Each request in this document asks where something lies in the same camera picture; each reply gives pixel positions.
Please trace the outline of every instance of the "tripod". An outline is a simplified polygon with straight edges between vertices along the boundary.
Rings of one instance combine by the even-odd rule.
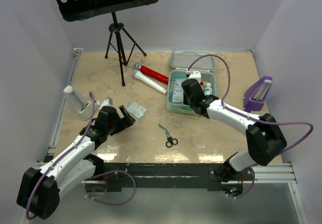
[[[116,14],[115,12],[112,12],[112,18],[113,18],[113,24],[111,24],[109,26],[109,31],[110,31],[110,37],[109,37],[109,42],[107,44],[107,49],[106,49],[106,54],[105,54],[105,59],[108,58],[108,53],[109,53],[109,49],[110,49],[110,45],[113,47],[113,49],[115,49],[115,51],[118,53],[119,55],[119,62],[120,62],[120,69],[121,69],[121,78],[122,78],[122,86],[125,86],[125,81],[124,81],[124,74],[123,74],[123,66],[125,65],[127,66],[130,57],[132,55],[133,49],[135,46],[138,47],[138,49],[142,52],[142,54],[144,56],[146,56],[146,53],[143,51],[143,49],[135,42],[135,40],[131,37],[131,35],[124,29],[124,24],[122,23],[118,23],[117,22],[117,18],[116,18]],[[126,60],[125,57],[125,53],[124,53],[124,48],[123,48],[123,43],[122,43],[122,39],[121,39],[121,34],[120,31],[123,30],[123,32],[127,35],[127,37],[130,38],[130,40],[132,40],[133,42],[133,46],[130,52],[130,55],[128,57],[128,59]],[[113,44],[111,43],[112,40],[112,35],[113,32],[115,33],[116,36],[116,45],[117,45],[117,49],[113,46]]]

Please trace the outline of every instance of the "microphone head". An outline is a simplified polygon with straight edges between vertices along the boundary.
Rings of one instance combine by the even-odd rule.
[[[135,63],[133,66],[133,69],[140,70],[141,64],[140,63]]]
[[[139,71],[137,69],[135,69],[133,72],[132,72],[132,76],[135,78],[135,75],[136,73],[138,73]]]

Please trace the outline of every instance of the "black scissors handle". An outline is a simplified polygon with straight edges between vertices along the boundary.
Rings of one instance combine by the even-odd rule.
[[[178,140],[176,138],[168,137],[168,141],[166,142],[167,147],[172,147],[178,144]]]

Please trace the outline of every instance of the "white microphone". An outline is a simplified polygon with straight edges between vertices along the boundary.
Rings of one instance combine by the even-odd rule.
[[[142,72],[140,72],[140,71],[135,69],[133,71],[132,75],[133,75],[134,78],[136,78],[136,79],[138,79],[140,81],[143,81],[147,85],[149,85],[152,88],[156,89],[158,92],[161,92],[162,94],[167,93],[166,89],[164,89],[162,86],[160,86],[159,84],[155,83],[154,81],[152,81],[151,79],[149,79],[148,77],[143,75]]]

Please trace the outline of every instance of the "wooden table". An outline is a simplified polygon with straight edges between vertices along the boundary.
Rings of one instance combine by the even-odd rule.
[[[231,72],[230,92],[225,101],[242,109],[244,92],[259,79],[253,56],[250,52],[215,53],[227,61]],[[246,137],[221,122],[168,111],[165,95],[132,77],[136,62],[168,76],[173,70],[170,66],[171,52],[148,52],[146,57],[140,52],[134,52],[128,66],[123,67],[125,87],[121,85],[118,55],[110,52],[108,59],[104,55],[101,51],[82,53],[73,87],[86,96],[89,91],[93,91],[98,101],[111,97],[116,108],[136,102],[148,110],[132,127],[109,136],[95,151],[105,162],[220,163],[235,152],[247,148]],[[219,59],[216,59],[213,73],[217,79],[217,95],[221,98],[227,87],[227,72]],[[256,114],[266,112],[268,109],[265,105]],[[158,127],[158,122],[179,140],[177,146],[166,148],[167,139]],[[68,107],[55,155],[68,147],[86,125],[87,122],[76,117]],[[277,157],[273,162],[281,163],[282,160]]]

